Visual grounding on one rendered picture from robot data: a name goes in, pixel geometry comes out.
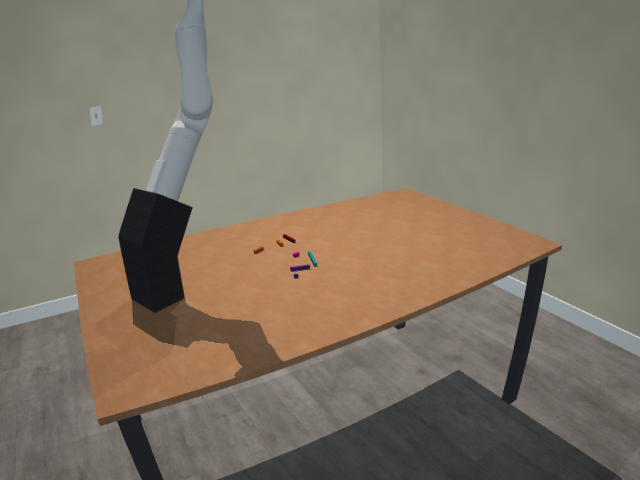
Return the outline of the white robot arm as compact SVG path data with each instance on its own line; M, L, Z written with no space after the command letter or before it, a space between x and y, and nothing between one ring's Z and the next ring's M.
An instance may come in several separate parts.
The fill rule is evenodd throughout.
M146 191L179 201L213 106L207 74L203 0L187 0L187 9L176 26L175 38L182 71L181 107L160 158L155 162Z

